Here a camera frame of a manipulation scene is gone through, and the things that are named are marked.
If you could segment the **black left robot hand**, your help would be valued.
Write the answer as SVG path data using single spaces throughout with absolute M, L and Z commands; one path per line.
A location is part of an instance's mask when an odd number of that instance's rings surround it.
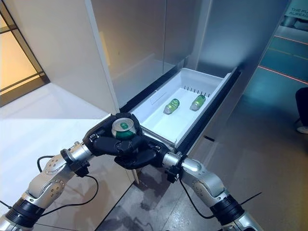
M 124 140 L 117 139 L 112 134 L 112 124 L 121 118 L 131 119 L 136 129 L 136 133 L 132 137 Z M 82 141 L 94 156 L 103 154 L 120 156 L 133 153 L 141 145 L 141 137 L 142 129 L 136 116 L 131 113 L 117 113 L 107 116 L 91 128 Z

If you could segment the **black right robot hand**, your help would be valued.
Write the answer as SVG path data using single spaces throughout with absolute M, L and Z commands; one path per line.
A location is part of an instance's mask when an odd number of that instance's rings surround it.
M 135 137 L 132 143 L 137 145 L 136 149 L 114 158 L 125 169 L 138 169 L 147 165 L 162 167 L 163 158 L 170 151 L 164 143 L 146 135 Z

